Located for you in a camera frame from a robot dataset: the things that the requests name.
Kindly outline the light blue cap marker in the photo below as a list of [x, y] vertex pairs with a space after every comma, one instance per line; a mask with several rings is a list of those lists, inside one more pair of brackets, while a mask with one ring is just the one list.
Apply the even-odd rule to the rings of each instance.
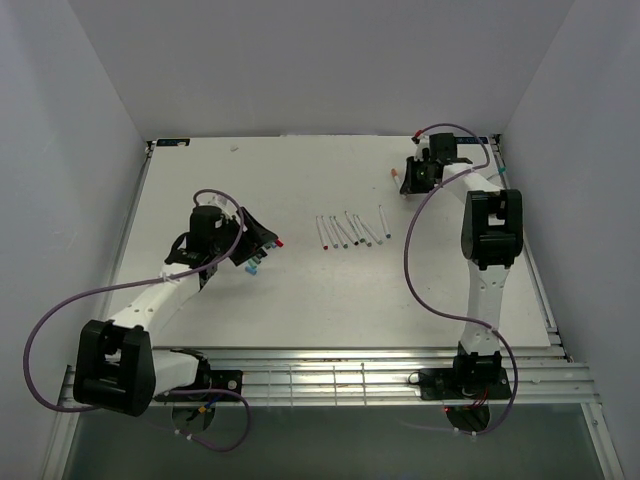
[[380, 217], [380, 222], [381, 222], [381, 226], [383, 229], [383, 233], [386, 239], [391, 239], [392, 238], [392, 234], [391, 234], [391, 230], [389, 228], [389, 224], [388, 224], [388, 220], [386, 217], [386, 213], [384, 211], [384, 208], [382, 205], [378, 205], [378, 209], [379, 209], [379, 217]]

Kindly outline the red cap marker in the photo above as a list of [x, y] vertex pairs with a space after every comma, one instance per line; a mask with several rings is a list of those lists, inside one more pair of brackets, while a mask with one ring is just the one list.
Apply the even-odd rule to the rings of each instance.
[[322, 245], [322, 249], [324, 251], [327, 251], [328, 248], [329, 248], [329, 244], [328, 244], [328, 241], [326, 239], [326, 235], [325, 235], [324, 230], [323, 230], [321, 219], [320, 219], [319, 216], [316, 216], [315, 220], [316, 220], [316, 228], [317, 228], [319, 239], [320, 239], [320, 242], [321, 242], [321, 245]]

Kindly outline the light green cap marker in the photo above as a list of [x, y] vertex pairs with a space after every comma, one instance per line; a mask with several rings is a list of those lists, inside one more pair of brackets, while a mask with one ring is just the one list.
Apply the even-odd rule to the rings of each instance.
[[356, 215], [357, 220], [359, 221], [360, 225], [364, 228], [364, 230], [366, 231], [366, 233], [369, 235], [369, 237], [378, 245], [382, 245], [383, 241], [380, 239], [380, 237], [375, 233], [375, 231], [369, 226], [369, 224], [362, 220], [361, 217], [359, 215]]

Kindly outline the black cap marker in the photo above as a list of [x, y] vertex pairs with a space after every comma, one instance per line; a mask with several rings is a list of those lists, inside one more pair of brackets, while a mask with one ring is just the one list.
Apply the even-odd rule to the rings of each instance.
[[344, 215], [345, 215], [345, 219], [347, 221], [347, 224], [349, 225], [349, 233], [352, 236], [352, 242], [354, 245], [358, 245], [359, 244], [359, 234], [358, 231], [355, 227], [355, 224], [353, 223], [353, 220], [349, 214], [348, 211], [344, 211]]

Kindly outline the teal cap marker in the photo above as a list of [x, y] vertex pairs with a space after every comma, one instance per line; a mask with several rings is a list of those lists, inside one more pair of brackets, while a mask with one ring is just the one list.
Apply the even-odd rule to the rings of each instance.
[[505, 167], [500, 167], [497, 169], [497, 171], [494, 174], [491, 174], [489, 177], [487, 177], [487, 180], [492, 180], [496, 177], [500, 177], [502, 174], [504, 174], [506, 172], [506, 168]]

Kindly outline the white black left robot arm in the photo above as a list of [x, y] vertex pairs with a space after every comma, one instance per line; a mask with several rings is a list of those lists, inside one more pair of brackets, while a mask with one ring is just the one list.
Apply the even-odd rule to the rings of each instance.
[[176, 401], [215, 398], [220, 387], [206, 357], [193, 349], [157, 351], [154, 338], [215, 275], [219, 261], [251, 266], [279, 237], [247, 210], [231, 216], [216, 206], [196, 206], [189, 228], [164, 259], [157, 283], [105, 321], [91, 320], [80, 334], [73, 383], [76, 401], [141, 415], [161, 395]]

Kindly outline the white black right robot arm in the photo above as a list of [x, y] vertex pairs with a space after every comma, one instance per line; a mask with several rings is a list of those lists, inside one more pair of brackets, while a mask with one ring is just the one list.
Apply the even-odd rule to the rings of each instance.
[[435, 398], [504, 399], [504, 286], [523, 248], [519, 192], [486, 180], [486, 144], [254, 138], [233, 153], [225, 252], [252, 274], [231, 316], [240, 346], [455, 349], [422, 374]]

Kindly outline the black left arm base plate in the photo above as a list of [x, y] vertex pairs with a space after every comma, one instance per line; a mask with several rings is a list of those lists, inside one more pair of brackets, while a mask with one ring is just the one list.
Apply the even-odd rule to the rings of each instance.
[[[211, 370], [204, 376], [204, 387], [208, 390], [224, 390], [241, 394], [243, 376], [242, 370]], [[203, 401], [206, 404], [214, 404], [221, 401], [233, 402], [234, 398], [223, 393], [206, 393]]]

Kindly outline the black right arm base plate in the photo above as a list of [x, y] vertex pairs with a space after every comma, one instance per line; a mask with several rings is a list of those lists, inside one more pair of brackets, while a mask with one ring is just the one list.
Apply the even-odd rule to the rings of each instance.
[[453, 368], [423, 368], [408, 375], [422, 400], [508, 400], [511, 386], [502, 369], [493, 379], [458, 375]]

